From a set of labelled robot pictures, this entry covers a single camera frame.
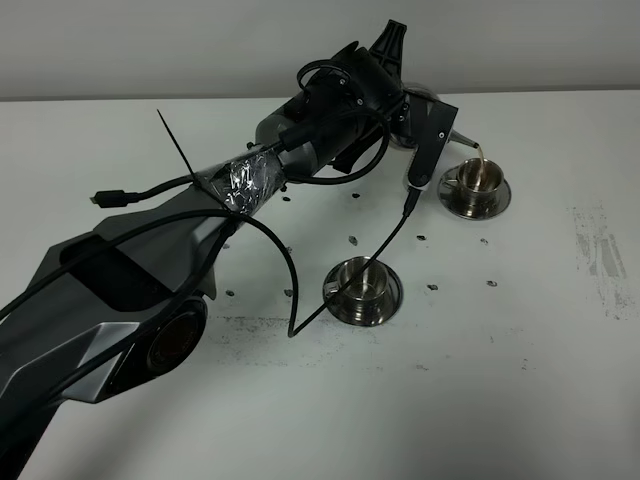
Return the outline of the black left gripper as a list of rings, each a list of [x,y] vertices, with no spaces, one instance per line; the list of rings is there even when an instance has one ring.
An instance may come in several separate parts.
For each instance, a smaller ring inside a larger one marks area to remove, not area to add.
[[[320,168],[332,161],[349,174],[375,143],[385,150],[405,103],[403,43],[407,26],[389,20],[370,48],[353,42],[330,59],[304,66],[304,119],[319,128],[311,145]]]

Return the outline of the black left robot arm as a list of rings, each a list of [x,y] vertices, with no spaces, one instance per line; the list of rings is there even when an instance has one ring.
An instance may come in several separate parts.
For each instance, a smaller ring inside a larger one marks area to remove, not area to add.
[[[213,266],[241,224],[290,182],[332,165],[358,179],[384,153],[406,100],[406,26],[351,43],[297,75],[299,92],[257,126],[237,157],[144,192],[100,191],[115,215],[51,247],[1,312],[1,475],[20,476],[60,404],[98,403],[176,368],[216,296]]]

